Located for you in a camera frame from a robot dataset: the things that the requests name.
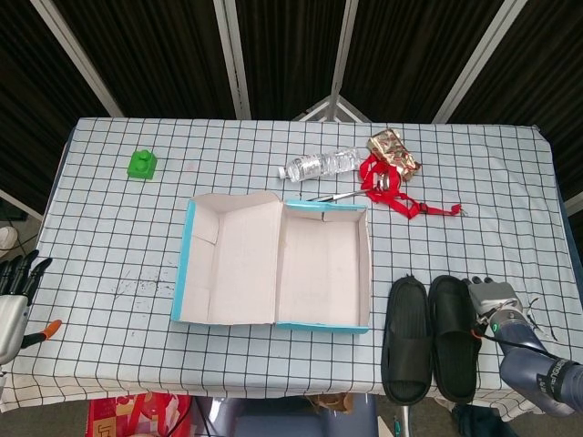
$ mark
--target robot finger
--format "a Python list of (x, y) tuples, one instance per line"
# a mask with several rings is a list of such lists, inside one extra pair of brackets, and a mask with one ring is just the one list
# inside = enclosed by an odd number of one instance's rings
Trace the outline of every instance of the robot finger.
[(45, 274), (46, 268), (51, 265), (51, 262), (53, 262), (53, 259), (47, 258), (44, 261), (39, 262), (30, 272), (30, 276), (25, 282), (25, 285), (22, 288), (22, 292), (20, 293), (28, 298), (28, 306), (33, 303), (33, 297), (35, 296), (36, 290), (38, 289), (38, 284)]
[(16, 266), (20, 264), (21, 260), (22, 255), (18, 255), (4, 268), (4, 272), (2, 273), (2, 276), (0, 276), (0, 294), (8, 294), (10, 291), (10, 285), (12, 284), (12, 278), (15, 275)]
[(28, 272), (30, 271), (30, 266), (33, 261), (38, 256), (38, 250), (33, 250), (18, 263), (14, 271), (14, 277), (12, 279), (12, 285), (10, 286), (10, 291), (8, 294), (22, 294), (23, 285), (25, 285), (26, 279), (28, 278)]
[(2, 279), (4, 277), (4, 274), (6, 272), (6, 269), (8, 269), (8, 267), (10, 266), (10, 263), (8, 261), (2, 261), (0, 262), (0, 282), (2, 282)]

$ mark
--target wire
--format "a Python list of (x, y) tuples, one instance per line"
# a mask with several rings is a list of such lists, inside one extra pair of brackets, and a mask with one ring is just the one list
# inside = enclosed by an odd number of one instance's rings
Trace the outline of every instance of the wire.
[(170, 437), (177, 429), (178, 427), (184, 422), (184, 419), (186, 419), (186, 416), (189, 415), (190, 412), (190, 407), (192, 406), (192, 399), (190, 399), (189, 402), (189, 407), (187, 408), (187, 410), (184, 412), (184, 414), (182, 414), (182, 417), (180, 417), (176, 423), (174, 423), (174, 426), (170, 429), (170, 431), (168, 431), (167, 437)]
[[(528, 308), (526, 309), (525, 314), (527, 315), (528, 321), (530, 321), (530, 323), (533, 325), (533, 328), (535, 330), (540, 330), (543, 334), (545, 334), (545, 336), (548, 337), (548, 334), (546, 332), (544, 332), (540, 328), (540, 326), (538, 326), (537, 323), (535, 322), (535, 316), (531, 315), (532, 314), (532, 306), (535, 304), (535, 302), (537, 300), (538, 300), (538, 298), (532, 299), (532, 301), (528, 304)], [(555, 335), (555, 332), (553, 331), (553, 325), (550, 324), (550, 319), (548, 320), (548, 327), (550, 328), (550, 335), (553, 337), (553, 340), (558, 342), (558, 338)]]
[(479, 334), (476, 334), (476, 331), (475, 330), (471, 330), (471, 333), (472, 333), (472, 336), (473, 337), (475, 337), (475, 338), (477, 338), (479, 340), (487, 339), (487, 340), (491, 340), (491, 341), (496, 342), (496, 343), (499, 343), (499, 344), (505, 344), (506, 346), (514, 346), (515, 348), (529, 349), (531, 351), (538, 352), (538, 353), (541, 353), (543, 355), (546, 355), (549, 358), (552, 358), (553, 360), (558, 360), (558, 356), (557, 355), (553, 355), (552, 353), (547, 352), (547, 351), (543, 351), (542, 349), (539, 349), (539, 348), (533, 348), (532, 346), (528, 346), (526, 344), (514, 343), (513, 341), (506, 341), (506, 340), (496, 339), (494, 337), (490, 337), (489, 335), (485, 335), (485, 334), (479, 335)]
[(202, 412), (202, 407), (200, 407), (199, 398), (197, 398), (196, 396), (193, 396), (193, 398), (194, 398), (194, 402), (197, 403), (197, 407), (199, 408), (200, 418), (202, 419), (202, 422), (204, 423), (204, 429), (207, 432), (207, 435), (210, 437), (209, 424), (207, 423), (207, 418), (205, 417), (204, 412)]

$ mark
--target table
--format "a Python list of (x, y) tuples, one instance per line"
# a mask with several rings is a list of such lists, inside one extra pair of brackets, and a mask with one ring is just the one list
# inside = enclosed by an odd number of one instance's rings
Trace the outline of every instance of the table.
[[(366, 334), (169, 320), (189, 198), (352, 191), (356, 172), (292, 184), (278, 179), (277, 167), (338, 146), (364, 149), (386, 127), (400, 130), (424, 164), (404, 184), (407, 193), (428, 203), (461, 202), (466, 217), (408, 221), (365, 197), (343, 200), (370, 207), (373, 310)], [(154, 178), (129, 179), (130, 156), (143, 148), (158, 158)], [(505, 279), (525, 305), (538, 298), (532, 315), (549, 350), (583, 360), (582, 310), (550, 147), (532, 127), (84, 118), (66, 146), (38, 249), (54, 262), (27, 331), (54, 319), (64, 325), (54, 340), (22, 351), (5, 368), (3, 411), (147, 390), (383, 393), (384, 313), (391, 284), (405, 274), (427, 289), (444, 273)], [(500, 350), (485, 341), (476, 403), (509, 420), (534, 406), (500, 380), (500, 361)], [(429, 392), (438, 394), (436, 387)]]

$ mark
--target crumpled wrapper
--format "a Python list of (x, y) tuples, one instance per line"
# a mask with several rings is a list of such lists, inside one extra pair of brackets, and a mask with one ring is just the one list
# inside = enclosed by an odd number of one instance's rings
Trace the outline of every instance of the crumpled wrapper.
[(409, 180), (421, 168), (392, 129), (379, 132), (368, 140), (368, 148), (380, 160), (397, 168), (402, 180)]

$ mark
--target cardboard box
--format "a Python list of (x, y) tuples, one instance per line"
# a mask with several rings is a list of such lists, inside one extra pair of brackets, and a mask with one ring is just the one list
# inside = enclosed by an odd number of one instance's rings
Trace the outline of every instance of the cardboard box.
[(189, 202), (171, 318), (363, 333), (371, 299), (366, 207), (270, 192)]

